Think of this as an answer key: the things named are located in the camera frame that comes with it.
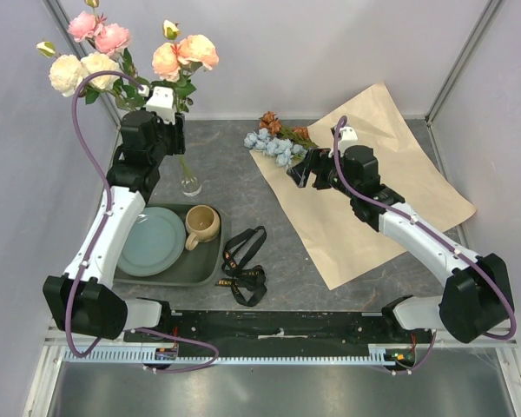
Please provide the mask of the cream white rose stem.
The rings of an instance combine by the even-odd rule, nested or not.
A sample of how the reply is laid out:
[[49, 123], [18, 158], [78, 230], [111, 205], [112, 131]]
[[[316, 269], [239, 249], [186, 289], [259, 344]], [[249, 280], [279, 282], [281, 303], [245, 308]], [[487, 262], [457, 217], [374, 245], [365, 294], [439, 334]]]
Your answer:
[[43, 56], [54, 58], [49, 69], [51, 87], [64, 97], [73, 96], [82, 80], [100, 71], [120, 72], [121, 67], [107, 55], [93, 52], [82, 59], [74, 55], [60, 55], [52, 42], [42, 41], [36, 45], [36, 50]]

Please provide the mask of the peach rose stem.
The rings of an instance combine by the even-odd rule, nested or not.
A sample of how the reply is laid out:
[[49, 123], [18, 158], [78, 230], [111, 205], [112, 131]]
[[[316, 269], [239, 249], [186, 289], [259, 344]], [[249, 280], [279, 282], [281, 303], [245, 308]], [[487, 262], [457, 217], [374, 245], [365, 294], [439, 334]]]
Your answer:
[[174, 91], [175, 112], [188, 113], [193, 104], [190, 96], [196, 91], [191, 77], [199, 69], [212, 70], [219, 63], [219, 57], [214, 43], [202, 34], [189, 35], [178, 41], [181, 34], [178, 23], [166, 19], [162, 34], [167, 42], [153, 53], [153, 71], [162, 87]]

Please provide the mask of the black printed ribbon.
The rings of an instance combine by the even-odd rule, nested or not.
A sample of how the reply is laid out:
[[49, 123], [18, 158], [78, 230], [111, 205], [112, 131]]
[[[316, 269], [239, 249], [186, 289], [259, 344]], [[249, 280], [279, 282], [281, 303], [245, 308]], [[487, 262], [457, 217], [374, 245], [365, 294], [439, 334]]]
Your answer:
[[247, 267], [266, 239], [263, 226], [248, 228], [229, 239], [222, 251], [221, 271], [225, 277], [215, 286], [229, 288], [234, 300], [247, 308], [257, 306], [267, 292], [264, 268], [261, 265]]

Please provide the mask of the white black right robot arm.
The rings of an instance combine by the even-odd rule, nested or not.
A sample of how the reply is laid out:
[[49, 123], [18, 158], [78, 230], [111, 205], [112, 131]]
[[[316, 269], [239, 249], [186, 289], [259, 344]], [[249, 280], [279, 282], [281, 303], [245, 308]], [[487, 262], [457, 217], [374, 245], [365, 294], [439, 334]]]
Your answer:
[[380, 331], [389, 341], [402, 341], [415, 329], [445, 330], [470, 343], [484, 335], [497, 339], [493, 329], [503, 321], [509, 340], [517, 323], [505, 262], [495, 254], [479, 255], [425, 222], [405, 199], [381, 183], [373, 150], [355, 145], [333, 153], [310, 149], [305, 159], [287, 170], [304, 188], [308, 178], [315, 189], [335, 189], [346, 195], [356, 217], [385, 235], [420, 261], [444, 288], [442, 295], [406, 295], [382, 309]]

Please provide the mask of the pink rose stem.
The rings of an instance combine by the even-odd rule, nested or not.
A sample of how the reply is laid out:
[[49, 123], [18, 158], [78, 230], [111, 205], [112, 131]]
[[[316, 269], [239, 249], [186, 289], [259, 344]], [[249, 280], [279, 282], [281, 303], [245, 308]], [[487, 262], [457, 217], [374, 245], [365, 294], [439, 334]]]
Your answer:
[[[82, 58], [83, 68], [89, 75], [98, 71], [113, 70], [133, 77], [142, 85], [149, 82], [139, 76], [129, 52], [132, 36], [128, 29], [117, 23], [108, 23], [101, 13], [98, 1], [87, 1], [87, 9], [74, 17], [68, 27], [76, 43], [88, 43], [92, 52]], [[115, 106], [122, 111], [132, 111], [145, 105], [146, 96], [131, 81], [120, 76], [98, 76], [85, 87], [81, 96], [87, 104], [94, 103], [99, 95], [113, 97]]]

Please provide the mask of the orange wrapping paper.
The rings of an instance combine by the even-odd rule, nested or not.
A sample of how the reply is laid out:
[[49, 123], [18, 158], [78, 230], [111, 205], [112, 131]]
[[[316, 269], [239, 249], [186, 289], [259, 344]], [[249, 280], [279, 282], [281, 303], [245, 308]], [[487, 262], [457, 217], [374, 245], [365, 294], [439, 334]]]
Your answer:
[[[384, 83], [375, 83], [333, 112], [311, 124], [310, 138], [322, 149], [333, 146], [332, 129], [342, 116], [355, 131], [357, 144], [373, 151], [374, 162], [362, 168], [343, 162], [348, 182], [365, 196], [395, 192], [421, 221], [441, 232], [458, 226], [477, 209], [435, 168], [400, 114]], [[274, 158], [249, 153], [275, 193], [329, 289], [352, 281], [404, 253], [393, 239], [360, 220], [351, 193], [338, 184], [318, 190], [315, 174], [300, 188]]]

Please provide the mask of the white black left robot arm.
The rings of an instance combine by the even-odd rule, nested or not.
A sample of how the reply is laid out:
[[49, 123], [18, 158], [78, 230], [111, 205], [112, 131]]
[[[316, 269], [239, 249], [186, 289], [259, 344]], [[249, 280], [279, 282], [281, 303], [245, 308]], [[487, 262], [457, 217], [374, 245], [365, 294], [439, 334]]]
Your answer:
[[172, 334], [173, 321], [162, 313], [160, 302], [124, 300], [112, 287], [122, 248], [160, 180], [164, 157], [186, 150], [184, 123], [181, 113], [165, 122], [144, 109], [122, 118], [122, 142], [104, 175], [96, 218], [69, 266], [43, 284], [53, 319], [66, 334], [114, 340], [142, 328], [153, 341], [165, 341]]

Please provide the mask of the brown rose stem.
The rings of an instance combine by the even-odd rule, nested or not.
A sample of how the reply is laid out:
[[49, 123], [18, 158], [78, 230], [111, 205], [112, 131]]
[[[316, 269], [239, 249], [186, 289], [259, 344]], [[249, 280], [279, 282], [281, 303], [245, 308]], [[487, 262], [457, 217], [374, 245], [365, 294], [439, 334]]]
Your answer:
[[283, 124], [276, 113], [266, 112], [259, 119], [259, 128], [267, 129], [271, 136], [279, 139], [288, 139], [294, 144], [299, 144], [305, 149], [317, 148], [318, 145], [311, 139], [307, 127], [293, 127]]

